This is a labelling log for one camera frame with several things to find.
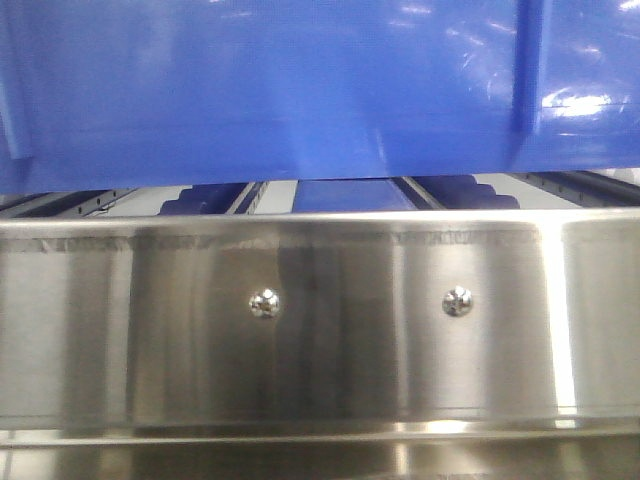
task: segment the rivet head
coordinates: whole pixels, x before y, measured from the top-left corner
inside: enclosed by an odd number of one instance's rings
[[[442,309],[452,317],[462,317],[473,308],[471,292],[464,287],[457,286],[445,293],[442,299]]]
[[[251,296],[249,308],[258,318],[274,318],[280,312],[280,297],[270,288],[265,288]]]

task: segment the brushed steel surface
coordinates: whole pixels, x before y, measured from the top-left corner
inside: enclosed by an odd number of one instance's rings
[[[117,451],[134,470],[101,478],[223,478],[235,465],[238,478],[497,479],[524,458],[557,478],[615,465],[626,473],[606,478],[627,478],[640,452],[639,220],[620,209],[1,222],[9,437],[230,424],[258,438],[311,435],[316,424],[343,436],[362,422],[391,422],[406,437],[365,447],[347,437],[342,449],[178,442],[170,454],[157,444],[2,447],[49,455],[43,478],[74,478]],[[442,310],[452,285],[473,292],[464,317]],[[265,288],[286,306],[268,322],[247,306]],[[581,436],[586,420],[613,418],[630,429]],[[560,438],[528,427],[506,443],[480,427],[456,437],[483,422],[548,422]],[[443,440],[415,435],[429,424]],[[563,449],[586,463],[567,467]],[[485,455],[482,468],[463,461]],[[160,468],[158,456],[174,476],[144,470]],[[400,457],[418,467],[391,469]]]

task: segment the metal frame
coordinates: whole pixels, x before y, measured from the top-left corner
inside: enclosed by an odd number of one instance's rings
[[[233,214],[252,214],[255,212],[260,198],[267,188],[266,182],[251,182],[240,193],[238,198],[233,202],[227,213]]]
[[[411,177],[396,177],[393,179],[413,204],[420,210],[442,210],[444,206],[436,200],[429,192],[422,188],[418,182]]]
[[[593,172],[518,173],[514,178],[581,207],[640,206],[640,187]]]
[[[108,208],[113,202],[133,192],[134,188],[90,192],[61,192],[28,196],[24,201],[0,210],[0,219],[59,217],[85,217]]]
[[[11,220],[0,269],[0,449],[52,479],[637,472],[639,209]]]

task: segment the stainless steel panel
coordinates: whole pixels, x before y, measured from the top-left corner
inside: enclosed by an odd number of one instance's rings
[[[6,480],[636,480],[637,439],[11,450]]]

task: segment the blue bin rib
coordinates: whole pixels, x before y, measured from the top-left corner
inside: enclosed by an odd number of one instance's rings
[[[196,185],[180,192],[177,200],[164,202],[159,215],[226,213],[246,186],[246,183]]]
[[[449,209],[518,209],[518,200],[498,195],[491,185],[478,184],[472,175],[414,177],[414,180]]]

